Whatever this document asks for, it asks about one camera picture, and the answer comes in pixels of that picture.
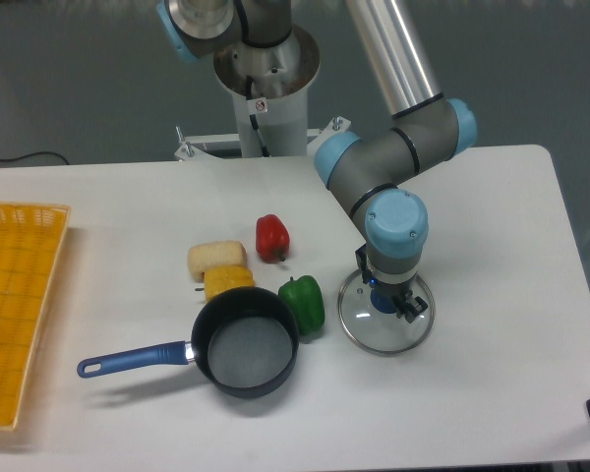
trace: red bell pepper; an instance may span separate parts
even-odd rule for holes
[[[258,218],[256,222],[256,251],[266,263],[284,262],[291,238],[284,223],[274,214]]]

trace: robotic arm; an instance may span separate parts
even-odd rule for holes
[[[290,1],[163,2],[159,14],[182,58],[214,52],[216,74],[234,99],[243,156],[306,154],[306,90],[320,56],[312,37],[291,24]],[[347,5],[392,124],[368,143],[351,132],[332,135],[315,166],[365,238],[356,256],[368,303],[411,325],[429,308],[412,289],[428,216],[417,196],[397,186],[471,147],[477,125],[461,100],[443,98],[403,0]]]

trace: green bell pepper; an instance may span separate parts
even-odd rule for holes
[[[303,275],[297,280],[291,277],[290,281],[279,287],[277,296],[295,315],[300,335],[311,334],[324,325],[324,297],[312,276]]]

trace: bolt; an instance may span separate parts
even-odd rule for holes
[[[341,120],[338,116],[335,116],[334,118],[332,118],[332,130],[334,130],[334,131],[340,130],[342,123],[343,123],[343,120]]]

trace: black cable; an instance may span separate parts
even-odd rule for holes
[[[54,152],[52,150],[40,150],[38,152],[31,152],[30,154],[20,155],[18,157],[11,157],[11,158],[0,158],[0,162],[17,162],[18,160],[28,159],[29,157],[35,157],[36,155],[54,155],[59,159],[63,160],[64,164],[70,165],[70,162],[66,157],[61,155],[59,152]]]
[[[247,100],[252,99],[252,84],[254,83],[254,79],[251,76],[247,76],[247,86],[246,86],[246,98]],[[271,157],[270,152],[266,148],[265,140],[263,140],[263,135],[260,132],[260,126],[258,125],[258,119],[256,115],[249,115],[249,121],[252,124],[252,128],[256,132],[256,136],[258,137],[258,143],[260,144],[260,150],[263,153],[263,157]]]

